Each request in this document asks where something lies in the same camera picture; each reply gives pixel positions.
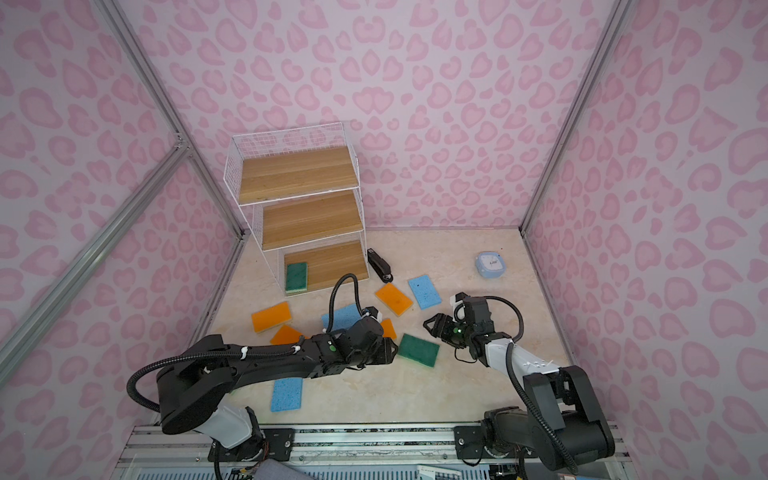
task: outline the white wire rack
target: white wire rack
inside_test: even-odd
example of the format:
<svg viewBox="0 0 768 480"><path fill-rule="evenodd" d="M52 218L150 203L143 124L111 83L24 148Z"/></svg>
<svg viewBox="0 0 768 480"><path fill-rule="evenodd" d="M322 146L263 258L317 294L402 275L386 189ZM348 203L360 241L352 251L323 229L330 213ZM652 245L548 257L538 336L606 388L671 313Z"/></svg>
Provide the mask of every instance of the white wire rack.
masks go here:
<svg viewBox="0 0 768 480"><path fill-rule="evenodd" d="M349 151L349 159L352 161L357 179L354 187L312 191L251 203L240 202L240 188L242 187L243 181L243 163L245 161L254 161L260 158L338 147L347 147ZM326 247L335 243L346 243L352 240L358 240L362 249L363 259L367 259L365 214L362 205L362 195L360 193L359 164L352 142L349 140L347 130L344 128L342 122L290 128L280 131L262 131L252 134L235 135L232 137L227 153L227 163L224 167L224 183L240 209L240 212L243 214L244 220L251 233L253 233L253 237L264 255L264 259L270 267L270 270L275 277L275 281L277 281L277 284L283 289L283 293L285 293L286 266L284 259L286 253L295 253L297 251ZM341 190L352 190L354 193L357 212L362 224L361 231L331 234L327 237L305 240L285 247L268 250L264 249L263 236L265 208L301 197L311 197Z"/></svg>

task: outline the blue sponge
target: blue sponge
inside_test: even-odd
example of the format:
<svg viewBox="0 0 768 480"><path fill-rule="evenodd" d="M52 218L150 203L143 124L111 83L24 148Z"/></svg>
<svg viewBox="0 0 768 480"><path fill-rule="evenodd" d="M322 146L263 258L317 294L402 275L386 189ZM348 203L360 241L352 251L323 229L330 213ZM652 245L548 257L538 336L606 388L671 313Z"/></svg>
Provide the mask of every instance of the blue sponge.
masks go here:
<svg viewBox="0 0 768 480"><path fill-rule="evenodd" d="M408 280L408 284L411 286L413 296L416 297L416 301L419 302L422 310L428 309L430 306L439 305L442 302L440 295L435 290L435 286L432 285L432 281L429 279L429 275L417 276Z"/></svg>
<svg viewBox="0 0 768 480"><path fill-rule="evenodd" d="M301 388L304 379L279 379L275 380L275 388L272 391L273 412L286 410L298 410L301 408Z"/></svg>
<svg viewBox="0 0 768 480"><path fill-rule="evenodd" d="M323 319L323 328L328 328L328 314L324 313L321 318ZM348 329L357 323L357 320L359 319L360 312L357 311L357 305L354 303L333 310L333 329Z"/></svg>

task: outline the wooden shelf board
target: wooden shelf board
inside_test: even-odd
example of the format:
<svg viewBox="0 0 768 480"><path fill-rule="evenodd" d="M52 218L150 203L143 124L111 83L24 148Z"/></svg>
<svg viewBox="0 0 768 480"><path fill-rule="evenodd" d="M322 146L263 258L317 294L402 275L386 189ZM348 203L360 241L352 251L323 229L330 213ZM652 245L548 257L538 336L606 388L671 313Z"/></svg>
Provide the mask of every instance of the wooden shelf board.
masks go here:
<svg viewBox="0 0 768 480"><path fill-rule="evenodd" d="M357 186L347 147L325 148L243 162L240 205Z"/></svg>
<svg viewBox="0 0 768 480"><path fill-rule="evenodd" d="M352 190L313 195L264 208L264 250L362 230Z"/></svg>
<svg viewBox="0 0 768 480"><path fill-rule="evenodd" d="M309 292L336 285L345 273L354 273L358 280L368 278L366 259L362 255L359 240L287 253L284 261L286 266L291 263L307 263Z"/></svg>

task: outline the orange sponge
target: orange sponge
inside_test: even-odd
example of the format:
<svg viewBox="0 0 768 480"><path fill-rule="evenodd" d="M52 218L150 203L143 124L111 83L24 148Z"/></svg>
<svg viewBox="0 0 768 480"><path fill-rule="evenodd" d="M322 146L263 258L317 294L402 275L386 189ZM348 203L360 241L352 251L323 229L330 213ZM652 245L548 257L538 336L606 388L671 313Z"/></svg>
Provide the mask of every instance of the orange sponge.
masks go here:
<svg viewBox="0 0 768 480"><path fill-rule="evenodd" d="M299 337L304 335L299 330L293 329L289 327L288 325L283 325L280 327L279 330L277 330L277 333L275 333L275 336L272 337L270 340L270 343L273 345L290 345L291 343L296 343L299 341Z"/></svg>
<svg viewBox="0 0 768 480"><path fill-rule="evenodd" d="M253 331L256 333L285 323L291 319L288 302L278 303L266 310L256 312L250 316L250 319L253 321Z"/></svg>
<svg viewBox="0 0 768 480"><path fill-rule="evenodd" d="M395 327L392 326L392 320L386 319L382 323L382 328L384 329L384 338L386 339L396 339L397 333L395 333Z"/></svg>
<svg viewBox="0 0 768 480"><path fill-rule="evenodd" d="M397 290L397 287L387 283L381 290L376 292L379 300L383 301L397 316L401 316L407 309L413 305L413 300L408 298L403 292Z"/></svg>

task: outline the pink leopard print wall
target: pink leopard print wall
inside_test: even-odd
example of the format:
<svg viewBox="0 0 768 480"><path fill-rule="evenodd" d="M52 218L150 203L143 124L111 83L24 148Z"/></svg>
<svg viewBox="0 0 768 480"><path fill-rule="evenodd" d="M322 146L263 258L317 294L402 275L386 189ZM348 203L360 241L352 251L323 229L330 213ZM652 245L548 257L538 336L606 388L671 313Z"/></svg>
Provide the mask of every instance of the pink leopard print wall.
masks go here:
<svg viewBox="0 0 768 480"><path fill-rule="evenodd" d="M108 478L134 425L151 417L125 382L184 350L232 245L182 164L0 391L0 477ZM140 391L157 399L154 377L144 379Z"/></svg>
<svg viewBox="0 0 768 480"><path fill-rule="evenodd" d="M517 225L611 0L121 2L217 178L348 121L368 225Z"/></svg>
<svg viewBox="0 0 768 480"><path fill-rule="evenodd" d="M170 150L88 0L0 7L0 343Z"/></svg>
<svg viewBox="0 0 768 480"><path fill-rule="evenodd" d="M532 243L641 478L768 476L768 3L643 0Z"/></svg>

